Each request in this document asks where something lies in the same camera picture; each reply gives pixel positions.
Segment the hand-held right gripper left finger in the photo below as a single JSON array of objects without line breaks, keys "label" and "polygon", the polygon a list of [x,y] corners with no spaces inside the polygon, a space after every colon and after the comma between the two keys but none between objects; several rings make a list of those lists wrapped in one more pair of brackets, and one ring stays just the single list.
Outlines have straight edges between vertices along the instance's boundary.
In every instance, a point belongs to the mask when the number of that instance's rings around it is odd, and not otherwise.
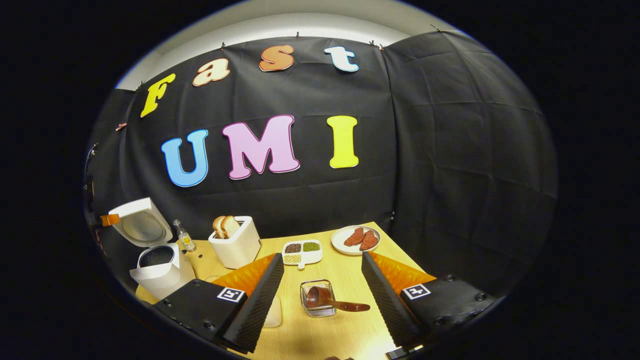
[{"label": "hand-held right gripper left finger", "polygon": [[213,346],[253,353],[281,284],[281,253],[272,253],[219,278],[194,279],[152,308]]}]

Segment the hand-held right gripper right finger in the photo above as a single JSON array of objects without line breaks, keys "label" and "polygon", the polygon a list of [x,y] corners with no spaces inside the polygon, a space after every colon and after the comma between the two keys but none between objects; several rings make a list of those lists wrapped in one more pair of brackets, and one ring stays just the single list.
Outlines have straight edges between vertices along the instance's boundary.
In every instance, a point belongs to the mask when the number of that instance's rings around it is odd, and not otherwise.
[{"label": "hand-held right gripper right finger", "polygon": [[459,335],[501,299],[459,276],[434,278],[372,251],[361,271],[396,346],[429,348]]}]

